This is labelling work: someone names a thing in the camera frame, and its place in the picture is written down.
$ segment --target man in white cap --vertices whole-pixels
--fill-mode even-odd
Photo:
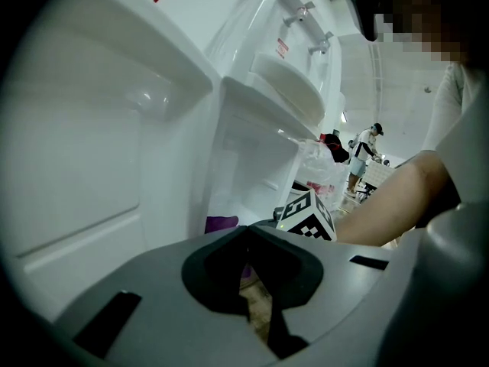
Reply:
[[[375,148],[375,141],[378,135],[384,135],[384,132],[382,131],[382,125],[376,122],[358,136],[358,143],[353,148],[350,160],[350,175],[348,177],[348,187],[345,191],[350,197],[356,197],[355,185],[365,174],[365,162],[368,157],[380,156]]]

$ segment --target white ceiling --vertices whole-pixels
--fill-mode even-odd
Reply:
[[[410,158],[422,147],[432,105],[447,63],[412,49],[409,44],[359,41],[342,43],[342,92],[348,122],[342,131],[351,134],[374,122],[384,127],[377,140],[382,153]]]

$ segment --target warning sticker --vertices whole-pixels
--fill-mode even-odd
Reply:
[[[285,53],[287,53],[289,51],[289,47],[287,45],[285,45],[285,42],[283,42],[280,38],[277,40],[277,42],[278,42],[278,45],[277,45],[277,49],[275,49],[275,51],[278,53],[278,55],[280,57],[285,59]]]

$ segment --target black slot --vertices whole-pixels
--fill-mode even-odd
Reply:
[[[350,262],[368,266],[369,268],[380,269],[381,271],[383,271],[389,265],[389,261],[377,260],[376,258],[364,257],[363,255],[356,255],[350,260]]]
[[[73,341],[103,359],[140,301],[139,295],[119,292],[86,324]]]
[[[308,187],[307,185],[304,185],[303,183],[300,183],[299,181],[295,180],[292,184],[292,189],[307,192],[309,191],[309,189],[311,189],[311,187]]]

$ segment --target white shirt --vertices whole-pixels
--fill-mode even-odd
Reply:
[[[356,156],[360,161],[366,161],[368,157],[370,156],[363,145],[361,143],[367,143],[368,147],[371,149],[372,152],[376,152],[377,150],[375,149],[375,141],[377,139],[375,138],[374,135],[372,135],[371,129],[365,129],[359,136],[358,136],[358,144],[355,145],[355,148],[353,149],[353,156]]]
[[[459,63],[450,63],[436,93],[428,134],[423,150],[435,150],[439,142],[450,132],[461,114],[467,110],[477,95],[484,74]]]

